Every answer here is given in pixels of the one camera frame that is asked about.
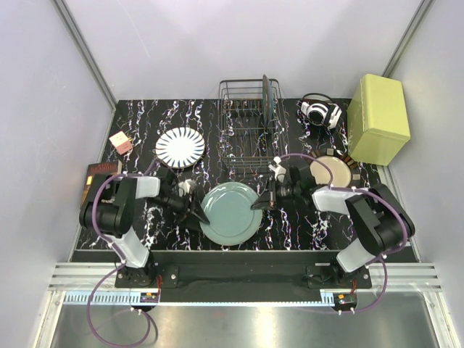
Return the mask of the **light teal plate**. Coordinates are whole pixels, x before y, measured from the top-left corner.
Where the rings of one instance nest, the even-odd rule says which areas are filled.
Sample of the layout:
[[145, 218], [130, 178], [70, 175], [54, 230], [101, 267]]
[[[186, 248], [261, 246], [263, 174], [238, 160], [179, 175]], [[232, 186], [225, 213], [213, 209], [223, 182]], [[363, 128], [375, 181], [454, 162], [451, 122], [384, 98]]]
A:
[[203, 234], [226, 247], [249, 240], [262, 221], [262, 210], [251, 209], [257, 199], [257, 192], [244, 183], [227, 182], [214, 187], [201, 203], [209, 220], [200, 224]]

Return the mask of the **white blue striped plate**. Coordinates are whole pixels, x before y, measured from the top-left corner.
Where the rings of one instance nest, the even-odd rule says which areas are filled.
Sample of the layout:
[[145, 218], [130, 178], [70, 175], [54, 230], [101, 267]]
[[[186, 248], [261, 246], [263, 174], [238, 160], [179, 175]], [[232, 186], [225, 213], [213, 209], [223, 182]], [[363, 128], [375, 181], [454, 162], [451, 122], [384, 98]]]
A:
[[205, 146], [204, 137], [197, 130], [179, 127], [160, 136], [155, 145], [155, 154], [168, 167], [183, 169], [201, 159]]

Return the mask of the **dark blue glazed plate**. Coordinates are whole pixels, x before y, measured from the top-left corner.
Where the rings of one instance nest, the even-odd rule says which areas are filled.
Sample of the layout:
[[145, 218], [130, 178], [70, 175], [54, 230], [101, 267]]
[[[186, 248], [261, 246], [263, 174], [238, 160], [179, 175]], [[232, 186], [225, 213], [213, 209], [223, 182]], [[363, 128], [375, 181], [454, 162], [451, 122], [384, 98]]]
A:
[[262, 116], [264, 126], [267, 128], [273, 117], [273, 91], [269, 77], [262, 76]]

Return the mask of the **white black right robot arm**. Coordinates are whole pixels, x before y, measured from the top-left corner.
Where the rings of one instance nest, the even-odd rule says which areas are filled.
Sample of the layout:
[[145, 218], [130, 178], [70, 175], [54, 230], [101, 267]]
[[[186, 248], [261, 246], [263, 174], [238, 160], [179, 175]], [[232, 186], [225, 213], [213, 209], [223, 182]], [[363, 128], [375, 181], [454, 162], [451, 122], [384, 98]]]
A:
[[308, 281], [320, 286], [349, 287], [366, 265], [400, 251], [415, 235], [411, 217], [382, 183], [370, 188], [339, 188], [316, 183], [309, 170], [298, 167], [282, 173], [277, 173], [276, 168], [273, 171], [251, 210], [275, 210], [290, 200], [318, 212], [346, 215], [352, 221], [355, 240], [327, 266], [307, 275]]

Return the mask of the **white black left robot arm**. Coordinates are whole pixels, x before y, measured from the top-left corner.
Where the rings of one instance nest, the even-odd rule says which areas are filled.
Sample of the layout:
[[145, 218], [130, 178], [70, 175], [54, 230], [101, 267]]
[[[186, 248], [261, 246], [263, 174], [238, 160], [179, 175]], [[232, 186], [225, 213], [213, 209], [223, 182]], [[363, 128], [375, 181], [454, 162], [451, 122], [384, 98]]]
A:
[[118, 272], [139, 286], [151, 286], [160, 277], [152, 253], [133, 229], [135, 203], [145, 199], [174, 214], [175, 221], [199, 230], [210, 220], [201, 207], [196, 183], [179, 181], [167, 167], [153, 176], [96, 174], [79, 214], [80, 225], [91, 229], [120, 258]]

